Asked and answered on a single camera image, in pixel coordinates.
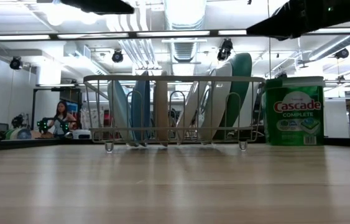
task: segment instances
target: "blue plate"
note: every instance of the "blue plate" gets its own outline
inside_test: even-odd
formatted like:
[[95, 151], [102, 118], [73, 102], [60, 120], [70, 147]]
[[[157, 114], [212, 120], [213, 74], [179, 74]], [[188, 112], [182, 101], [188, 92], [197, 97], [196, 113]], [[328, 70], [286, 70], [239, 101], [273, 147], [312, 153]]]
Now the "blue plate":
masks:
[[[149, 76], [149, 72], [145, 71], [142, 76]], [[131, 101], [131, 119], [133, 128], [149, 128], [150, 127], [150, 81], [137, 81], [132, 92]], [[134, 131], [137, 141], [149, 138], [149, 132]]]
[[[115, 127], [131, 127], [131, 107], [127, 101], [126, 94], [119, 81], [110, 81], [108, 83], [107, 94], [109, 98], [111, 115], [114, 118]], [[132, 131], [119, 131], [121, 137], [126, 142], [134, 141], [135, 137]]]

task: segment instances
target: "ceiling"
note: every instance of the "ceiling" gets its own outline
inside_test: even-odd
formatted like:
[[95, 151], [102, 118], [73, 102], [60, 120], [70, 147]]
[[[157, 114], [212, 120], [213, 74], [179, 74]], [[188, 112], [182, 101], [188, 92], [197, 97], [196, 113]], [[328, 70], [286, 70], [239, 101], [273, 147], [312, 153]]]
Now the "ceiling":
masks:
[[[207, 0], [203, 28], [245, 29], [267, 18], [268, 9], [271, 14], [285, 2], [287, 0], [269, 0], [270, 4], [267, 5], [267, 0], [252, 0], [252, 4], [247, 5], [246, 0]], [[146, 0], [146, 4], [148, 30], [165, 30], [162, 1]], [[191, 12], [188, 12], [187, 7], [185, 7], [183, 13], [187, 16]], [[139, 10], [137, 10], [137, 18], [140, 19]], [[0, 34], [109, 32], [106, 19], [104, 16], [98, 17], [92, 25], [72, 20], [65, 21], [59, 26], [52, 26], [48, 22], [47, 11], [42, 4], [0, 5]], [[350, 27], [350, 22], [338, 25], [338, 27]], [[270, 71], [272, 75], [278, 72], [278, 69], [273, 70], [273, 68], [278, 68], [279, 64], [295, 53], [316, 50], [336, 37], [334, 35], [312, 35], [302, 36], [299, 40], [282, 42], [266, 37], [234, 37], [232, 42], [235, 53], [248, 52], [251, 54], [254, 61], [253, 76], [269, 78]], [[222, 41], [222, 38], [207, 38], [206, 42], [199, 44], [195, 60], [200, 64], [195, 66], [194, 75], [204, 74], [207, 69], [217, 66], [216, 56]], [[39, 49], [63, 65], [62, 77], [82, 80], [84, 76], [92, 75], [91, 69], [63, 54], [63, 46], [69, 42], [3, 42], [0, 43], [0, 56], [9, 58], [10, 55], [6, 53], [7, 49]], [[121, 63], [113, 63], [111, 60], [113, 49], [121, 48], [118, 40], [79, 40], [76, 41], [76, 44], [79, 46], [87, 45], [92, 51], [92, 59], [109, 73], [132, 73], [133, 63], [126, 54]], [[162, 43], [161, 39], [152, 39], [152, 46], [160, 66], [164, 70], [174, 69], [171, 64], [170, 45]], [[322, 75], [324, 73], [323, 75], [327, 79], [334, 80], [338, 74], [350, 71], [350, 57], [338, 61], [334, 58], [325, 58], [318, 62], [309, 63], [308, 68], [301, 70], [293, 65], [282, 69], [288, 75]]]

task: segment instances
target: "dish rack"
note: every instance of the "dish rack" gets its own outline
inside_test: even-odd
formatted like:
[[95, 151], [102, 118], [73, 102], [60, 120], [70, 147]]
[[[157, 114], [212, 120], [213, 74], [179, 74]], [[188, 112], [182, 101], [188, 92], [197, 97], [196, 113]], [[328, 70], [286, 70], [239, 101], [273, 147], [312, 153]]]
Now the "dish rack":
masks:
[[[251, 104], [251, 123], [249, 126], [247, 127], [240, 127], [240, 117], [242, 116], [241, 114], [241, 97], [234, 92], [230, 92], [229, 95], [226, 97], [226, 105], [229, 99], [229, 96], [231, 95], [236, 95], [239, 99], [240, 99], [240, 104], [239, 104], [239, 114], [238, 114], [238, 125], [237, 126], [232, 126], [232, 127], [200, 127], [199, 126], [199, 119], [198, 116], [200, 115], [200, 105], [201, 105], [201, 100], [202, 97], [200, 97], [200, 95], [198, 95], [198, 108], [196, 111], [196, 125], [194, 126], [189, 126], [189, 127], [185, 127], [185, 125], [183, 125], [183, 127], [174, 127], [174, 126], [168, 126], [168, 127], [144, 127], [144, 128], [133, 128], [131, 127], [131, 124], [128, 123], [127, 127], [125, 128], [121, 128], [121, 127], [117, 127], [115, 124], [115, 114], [114, 114], [114, 110], [110, 110], [111, 113], [111, 126], [110, 127], [103, 127], [103, 121], [101, 121], [100, 117], [98, 116], [98, 127], [90, 127], [90, 131], [91, 131], [91, 136], [92, 136], [92, 140], [93, 142], [98, 142], [98, 143], [104, 143], [104, 148], [106, 150], [107, 153], [111, 153], [114, 149], [114, 145], [115, 144], [127, 144], [127, 145], [131, 145], [131, 146], [135, 146], [138, 144], [147, 146], [149, 143], [150, 144], [196, 144], [196, 143], [202, 143], [204, 145], [206, 144], [220, 144], [220, 143], [233, 143], [233, 144], [239, 144], [239, 148], [242, 151], [245, 151], [247, 149], [247, 144], [249, 142], [254, 142], [256, 141], [257, 137], [258, 137], [258, 126], [259, 126], [259, 121], [260, 121], [260, 116], [261, 116], [261, 111], [262, 111], [262, 107], [261, 107], [261, 103], [259, 103], [259, 111], [256, 111], [256, 113], [258, 113], [257, 115], [257, 119], [253, 118], [254, 115], [254, 108], [255, 108], [255, 99], [257, 99], [257, 93], [254, 96], [254, 93], [257, 92], [257, 90], [254, 90], [254, 84], [258, 83], [259, 84], [259, 88], [261, 89], [264, 86], [265, 83], [265, 79], [264, 78], [259, 78], [259, 77], [216, 77], [216, 76], [142, 76], [142, 75], [138, 75], [138, 76], [133, 76], [133, 75], [89, 75], [84, 77], [83, 79], [83, 83], [85, 84], [86, 87], [86, 102], [88, 105], [88, 109], [90, 111], [91, 107], [90, 107], [90, 96], [89, 96], [89, 91], [92, 90], [95, 95], [96, 95], [96, 107], [97, 110], [99, 110], [100, 108], [100, 97], [103, 97], [104, 99], [106, 99], [107, 101], [109, 101], [109, 91], [111, 91], [112, 94], [114, 94], [114, 88], [108, 88], [108, 83], [109, 82], [114, 82], [114, 81], [149, 81], [150, 83], [157, 83], [159, 81], [163, 81], [163, 82], [198, 82], [198, 90], [197, 92], [200, 92], [200, 82], [210, 82], [211, 86], [214, 86], [215, 82], [247, 82], [247, 83], [252, 83], [251, 87], [252, 87], [252, 104]], [[107, 85], [107, 93], [105, 93], [104, 91], [102, 91], [102, 85]], [[174, 93], [181, 93], [181, 95], [183, 96], [183, 100], [182, 100], [182, 108], [184, 110], [184, 108], [186, 107], [186, 96], [181, 92], [181, 91], [174, 91], [172, 92], [172, 94], [170, 95], [170, 97], [168, 98], [168, 110], [170, 110], [172, 108], [172, 96]], [[132, 93], [136, 93], [136, 94], [140, 94], [136, 91], [131, 91], [129, 92], [126, 96], [127, 99], [129, 99], [130, 94]], [[110, 108], [111, 107], [115, 107], [114, 105], [114, 100], [113, 102], [110, 102]], [[226, 120], [226, 115], [227, 115], [227, 107], [224, 110], [224, 114], [223, 116], [225, 116], [225, 120]], [[223, 130], [225, 132], [223, 139], [213, 139], [213, 137], [211, 139], [202, 139], [200, 138], [199, 132], [201, 131], [214, 131], [214, 130]], [[119, 134], [120, 131], [140, 131], [140, 132], [144, 132], [144, 131], [149, 131], [151, 134], [151, 137], [146, 139], [146, 140], [141, 140], [141, 141], [125, 141], [123, 140], [123, 138], [118, 138], [118, 136], [121, 136]], [[166, 131], [168, 132], [168, 136], [172, 136], [172, 138], [168, 138], [167, 141], [160, 141], [159, 139], [156, 138], [156, 132], [157, 131]], [[175, 137], [173, 138], [173, 133], [178, 133], [178, 132], [182, 132], [184, 133], [183, 135], [183, 139], [179, 139], [177, 138], [177, 135], [175, 134]], [[248, 138], [247, 139], [240, 139], [240, 132], [241, 131], [249, 131], [250, 134], [248, 134]], [[232, 137], [228, 136], [228, 132], [233, 132], [236, 134], [233, 134]]]

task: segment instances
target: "wire dish rack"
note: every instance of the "wire dish rack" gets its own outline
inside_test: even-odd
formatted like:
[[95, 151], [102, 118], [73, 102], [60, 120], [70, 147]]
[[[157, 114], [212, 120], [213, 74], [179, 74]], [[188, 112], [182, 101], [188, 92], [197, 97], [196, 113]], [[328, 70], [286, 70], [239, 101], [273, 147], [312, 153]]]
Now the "wire dish rack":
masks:
[[[111, 85], [111, 88], [109, 88], [108, 84], [109, 82], [115, 82], [115, 81], [122, 81], [122, 82], [128, 82], [128, 81], [148, 81], [151, 85], [156, 85], [158, 82], [166, 82], [166, 83], [181, 83], [181, 82], [197, 82], [197, 109], [196, 109], [196, 114], [195, 114], [195, 123], [194, 125], [189, 125], [185, 124], [183, 120], [182, 125], [173, 125], [175, 122], [169, 121], [169, 125], [167, 127], [155, 127], [154, 125], [150, 127], [140, 127], [140, 128], [133, 128], [131, 122], [127, 122], [127, 125], [124, 127], [119, 127], [116, 126], [116, 116], [124, 116], [124, 114], [116, 114], [113, 110], [116, 106], [115, 100], [110, 101], [110, 95], [113, 97], [115, 96], [115, 91], [114, 91], [114, 85]], [[208, 86], [210, 86], [211, 94], [215, 94], [215, 89], [214, 87], [217, 85], [217, 83], [234, 83], [234, 82], [243, 82], [243, 83], [248, 83], [249, 89], [252, 87], [252, 94], [251, 94], [251, 99], [248, 100], [250, 101], [250, 113], [247, 113], [247, 115], [244, 115], [241, 113], [241, 108], [243, 102], [247, 101], [246, 97], [244, 97], [243, 102], [241, 101], [241, 97], [238, 93], [236, 92], [229, 92], [227, 97], [225, 97], [223, 100], [226, 100], [226, 105], [228, 104], [229, 97], [235, 96], [238, 99], [238, 122], [235, 122], [233, 126], [201, 126], [200, 125], [200, 117], [203, 116], [204, 111], [202, 110], [204, 105], [206, 105], [206, 97], [201, 96], [200, 93], [200, 83], [201, 82], [207, 82]], [[89, 93], [90, 91], [95, 93], [96, 101], [96, 107], [97, 110], [100, 110], [100, 98], [106, 99], [105, 102], [109, 101], [109, 107], [110, 107], [110, 127], [103, 127], [103, 122], [101, 121], [100, 116], [98, 116], [98, 127], [90, 127], [91, 131], [91, 136], [93, 142], [99, 142], [99, 143], [104, 143], [104, 147], [107, 153], [111, 153], [114, 149], [115, 144], [127, 144], [128, 146], [148, 146], [148, 144], [163, 144], [164, 146], [167, 146], [168, 144], [196, 144], [196, 143], [202, 143], [202, 144], [220, 144], [220, 143], [233, 143], [233, 144], [239, 144], [239, 147], [242, 151], [245, 151], [247, 149], [247, 143], [249, 142], [254, 142], [256, 141], [258, 137], [258, 126], [259, 126], [259, 121], [260, 121], [260, 115], [262, 111], [262, 107], [260, 106], [261, 104], [259, 103], [258, 108], [255, 108], [255, 101], [260, 100], [259, 97], [257, 97], [257, 92], [258, 89], [261, 91], [261, 88], [264, 86], [265, 79], [264, 78], [258, 78], [258, 77], [219, 77], [219, 76], [143, 76], [143, 75], [90, 75], [86, 76], [83, 79], [83, 83], [85, 84], [86, 87], [86, 101], [88, 104], [88, 109], [90, 111], [91, 108], [91, 101], [90, 101], [90, 95], [92, 93]], [[181, 95], [183, 99], [178, 100], [177, 103], [181, 104], [182, 109], [184, 110], [187, 106], [187, 101], [186, 101], [186, 96], [183, 94], [182, 91], [173, 91], [170, 97], [168, 98], [168, 111], [172, 108], [172, 105], [174, 104], [174, 101], [172, 100], [173, 95], [178, 93], [178, 95]], [[141, 93], [138, 91], [131, 91], [126, 95], [127, 102], [129, 103], [128, 99], [131, 96], [131, 94], [137, 94], [140, 95]], [[211, 100], [211, 121], [210, 124], [213, 123], [213, 114], [215, 113], [217, 108], [214, 108], [215, 102], [213, 101], [213, 97], [210, 98]], [[126, 110], [126, 117], [128, 118], [129, 115], [131, 114], [131, 111], [129, 111], [127, 107]], [[141, 108], [141, 118], [143, 119], [143, 109]], [[227, 120], [227, 106], [225, 106], [224, 109], [224, 120], [225, 123]], [[250, 116], [250, 124], [247, 126], [240, 126], [240, 120], [241, 118], [245, 116]], [[155, 114], [155, 117], [152, 118], [152, 121], [154, 122], [157, 120], [157, 114]], [[223, 138], [214, 138], [212, 133], [215, 133], [217, 131], [222, 130]], [[135, 131], [139, 131], [142, 133], [147, 131], [149, 133], [149, 136], [147, 138], [143, 138], [140, 141], [136, 141], [134, 139], [129, 140], [128, 136], [121, 136], [119, 133], [124, 131], [127, 133], [133, 133]], [[163, 132], [167, 133], [168, 138], [165, 139], [164, 141], [159, 139], [157, 137], [157, 134], [162, 134]], [[207, 133], [209, 132], [211, 136], [210, 138], [203, 138], [201, 137], [201, 133]]]

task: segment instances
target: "woman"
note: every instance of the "woman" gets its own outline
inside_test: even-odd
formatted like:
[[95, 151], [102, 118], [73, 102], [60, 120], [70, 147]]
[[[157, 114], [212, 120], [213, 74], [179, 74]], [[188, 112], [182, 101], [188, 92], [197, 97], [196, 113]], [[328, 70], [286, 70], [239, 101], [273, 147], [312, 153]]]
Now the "woman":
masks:
[[[53, 135], [55, 137], [61, 137], [64, 134], [64, 131], [62, 129], [61, 122], [58, 120], [62, 120], [65, 123], [69, 121], [75, 121], [75, 118], [67, 112], [67, 103], [65, 101], [60, 101], [57, 104], [57, 109], [56, 109], [56, 115], [54, 117], [55, 119], [50, 122], [49, 128], [55, 126], [55, 131], [53, 132]], [[68, 123], [68, 128], [71, 129], [73, 127], [74, 123]]]

